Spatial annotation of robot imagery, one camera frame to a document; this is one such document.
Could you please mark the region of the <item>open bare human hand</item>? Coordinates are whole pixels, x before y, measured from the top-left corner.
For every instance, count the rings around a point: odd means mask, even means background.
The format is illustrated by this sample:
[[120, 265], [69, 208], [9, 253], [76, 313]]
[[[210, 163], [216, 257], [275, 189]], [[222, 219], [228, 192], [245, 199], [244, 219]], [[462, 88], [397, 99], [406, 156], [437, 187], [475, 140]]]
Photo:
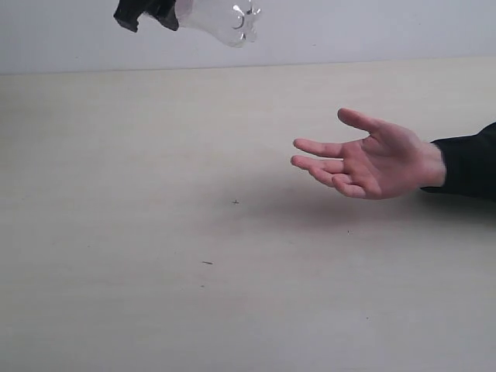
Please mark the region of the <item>open bare human hand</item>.
[[440, 187], [446, 180], [441, 150], [422, 141], [410, 129], [341, 108], [343, 124], [367, 137], [346, 143], [320, 143], [296, 139], [291, 164], [318, 182], [349, 198], [384, 200], [419, 188]]

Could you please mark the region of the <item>black sleeved forearm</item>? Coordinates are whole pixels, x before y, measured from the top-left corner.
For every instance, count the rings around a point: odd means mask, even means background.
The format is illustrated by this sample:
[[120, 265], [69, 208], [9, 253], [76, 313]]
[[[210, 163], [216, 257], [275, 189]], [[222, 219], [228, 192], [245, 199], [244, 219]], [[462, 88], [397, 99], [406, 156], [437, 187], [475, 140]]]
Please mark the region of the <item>black sleeved forearm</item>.
[[495, 200], [495, 124], [471, 136], [437, 139], [432, 142], [446, 166], [443, 185], [424, 187], [428, 193], [461, 195]]

